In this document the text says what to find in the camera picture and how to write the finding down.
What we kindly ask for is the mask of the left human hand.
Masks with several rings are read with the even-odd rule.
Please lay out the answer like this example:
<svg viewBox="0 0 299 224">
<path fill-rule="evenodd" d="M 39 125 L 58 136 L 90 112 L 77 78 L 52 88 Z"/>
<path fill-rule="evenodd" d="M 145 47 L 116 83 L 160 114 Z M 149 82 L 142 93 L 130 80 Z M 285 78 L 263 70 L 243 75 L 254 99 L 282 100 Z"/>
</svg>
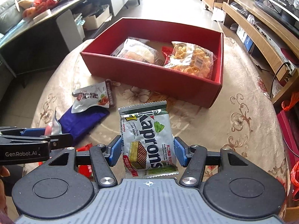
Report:
<svg viewBox="0 0 299 224">
<path fill-rule="evenodd" d="M 9 170 L 6 167 L 1 166 L 0 167 L 0 176 L 1 177 L 10 176 Z M 7 208 L 7 204 L 6 204 L 6 196 L 5 196 L 5 192 L 4 192 L 4 184 L 3 184 L 2 180 L 0 182 L 0 208 L 4 214 L 8 214 L 8 208 Z"/>
</svg>

